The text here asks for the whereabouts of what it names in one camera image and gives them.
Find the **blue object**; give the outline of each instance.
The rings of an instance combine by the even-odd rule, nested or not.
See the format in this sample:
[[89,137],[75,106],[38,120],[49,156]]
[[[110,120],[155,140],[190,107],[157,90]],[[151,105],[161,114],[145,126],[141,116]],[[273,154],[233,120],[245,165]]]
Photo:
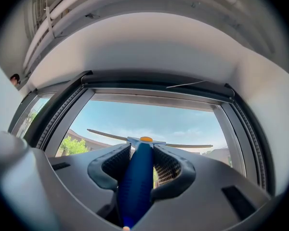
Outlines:
[[118,205],[124,226],[132,228],[151,206],[153,143],[134,138],[135,152],[118,188]]

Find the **window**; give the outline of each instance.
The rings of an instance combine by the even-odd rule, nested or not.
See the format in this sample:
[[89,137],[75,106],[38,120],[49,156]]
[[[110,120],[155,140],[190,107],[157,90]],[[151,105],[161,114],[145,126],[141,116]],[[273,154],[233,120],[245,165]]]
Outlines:
[[232,166],[229,149],[214,114],[216,105],[201,109],[90,100],[67,131],[56,157],[125,143],[87,131],[93,129],[122,137],[151,137],[172,144],[212,145],[183,148]]
[[51,98],[53,94],[47,94],[47,95],[41,95],[37,96],[33,103],[26,109],[26,111],[23,113],[21,117],[22,123],[20,124],[19,129],[17,130],[16,136],[19,138],[23,138],[26,134],[28,128],[30,127],[32,121],[40,112],[40,110],[43,108],[43,106],[48,102],[48,100]]

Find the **person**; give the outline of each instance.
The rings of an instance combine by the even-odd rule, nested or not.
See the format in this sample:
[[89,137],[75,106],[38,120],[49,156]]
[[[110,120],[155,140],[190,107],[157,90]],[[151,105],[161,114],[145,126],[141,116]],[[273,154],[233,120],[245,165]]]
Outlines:
[[20,77],[19,77],[19,75],[18,75],[18,74],[12,75],[11,78],[10,78],[10,82],[11,82],[14,86],[16,86],[17,84],[20,84]]

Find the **propeller blade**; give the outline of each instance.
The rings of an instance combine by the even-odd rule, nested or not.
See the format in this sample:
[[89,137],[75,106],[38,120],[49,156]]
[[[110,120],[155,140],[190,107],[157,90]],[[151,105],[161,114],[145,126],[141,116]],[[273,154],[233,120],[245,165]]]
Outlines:
[[[91,133],[103,135],[103,136],[106,136],[109,138],[121,140],[121,141],[128,141],[128,139],[125,137],[121,137],[121,136],[117,136],[117,135],[113,135],[113,134],[109,134],[109,133],[103,133],[103,132],[96,131],[93,129],[87,129],[87,131],[89,131]],[[171,147],[175,147],[175,148],[210,148],[210,147],[213,147],[213,145],[211,145],[211,144],[166,144],[166,145],[171,146]]]

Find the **blue sky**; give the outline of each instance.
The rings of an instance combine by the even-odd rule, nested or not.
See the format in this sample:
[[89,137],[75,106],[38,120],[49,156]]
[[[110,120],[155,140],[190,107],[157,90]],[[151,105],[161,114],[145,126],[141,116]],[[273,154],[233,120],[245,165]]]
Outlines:
[[[47,99],[40,99],[39,109]],[[71,125],[77,134],[107,144],[124,143],[93,134],[87,129],[123,137],[148,136],[176,144],[212,144],[213,148],[188,149],[194,152],[226,147],[222,129],[213,112],[133,103],[89,101]]]

